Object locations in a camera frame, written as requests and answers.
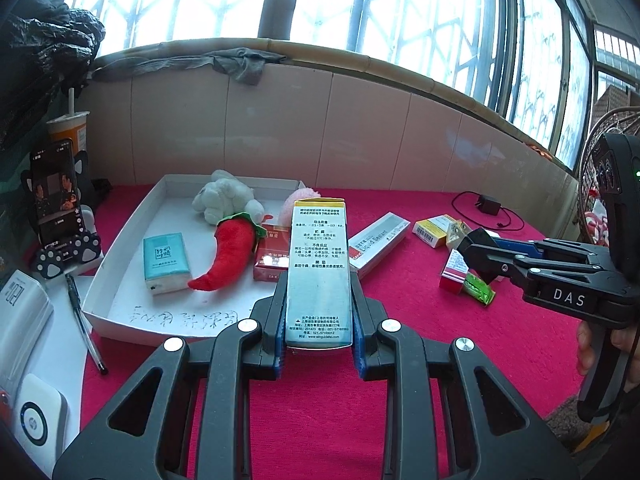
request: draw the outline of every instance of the green packet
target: green packet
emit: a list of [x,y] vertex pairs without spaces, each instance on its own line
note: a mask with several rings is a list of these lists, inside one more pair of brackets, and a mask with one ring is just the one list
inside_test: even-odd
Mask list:
[[466,274],[462,289],[484,306],[489,305],[495,296],[495,292],[492,291],[491,287],[471,272]]

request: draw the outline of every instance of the pink plush ball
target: pink plush ball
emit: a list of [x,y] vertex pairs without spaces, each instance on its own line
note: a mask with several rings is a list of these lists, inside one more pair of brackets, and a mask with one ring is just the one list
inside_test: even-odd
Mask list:
[[291,219],[293,218],[293,205],[296,200],[302,200],[303,198],[318,198],[320,193],[314,191],[310,187],[303,187],[297,189],[289,195],[282,205],[280,210],[280,216],[278,216],[278,225],[284,225],[291,227]]

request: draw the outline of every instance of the black plastic bag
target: black plastic bag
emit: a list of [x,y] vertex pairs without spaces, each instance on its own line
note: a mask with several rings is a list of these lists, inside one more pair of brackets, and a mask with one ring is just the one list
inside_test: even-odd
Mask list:
[[59,89],[82,88],[104,25],[64,0],[20,0],[0,28],[0,152],[44,116]]

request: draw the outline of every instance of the blue gripper pad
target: blue gripper pad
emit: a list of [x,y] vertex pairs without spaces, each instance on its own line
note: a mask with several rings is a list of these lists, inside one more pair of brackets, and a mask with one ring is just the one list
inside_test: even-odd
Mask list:
[[507,240],[506,238],[494,238],[495,244],[506,251],[514,251],[524,254],[529,258],[542,258],[543,254],[536,249],[532,242],[521,242],[519,240]]
[[284,309],[280,314],[280,320],[278,322],[278,331],[276,332],[276,336],[274,338],[274,348],[275,348],[275,364],[274,368],[276,371],[276,377],[280,378],[280,374],[282,373],[282,367],[284,366],[284,355],[286,353],[286,348],[284,346]]
[[353,309],[353,365],[358,371],[359,377],[364,377],[366,368],[364,334],[360,323],[360,316],[356,309]]

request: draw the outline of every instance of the red cigarette pack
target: red cigarette pack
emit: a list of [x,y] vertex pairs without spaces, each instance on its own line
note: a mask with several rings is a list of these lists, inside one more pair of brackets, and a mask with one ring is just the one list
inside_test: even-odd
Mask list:
[[258,241],[255,251],[254,280],[277,282],[280,273],[289,269],[291,228],[270,224],[262,227],[267,229],[267,235]]
[[444,288],[454,294],[459,294],[462,290],[462,284],[465,282],[466,274],[469,268],[466,266],[465,259],[457,250],[453,249],[449,255],[449,259],[440,273],[440,288]]

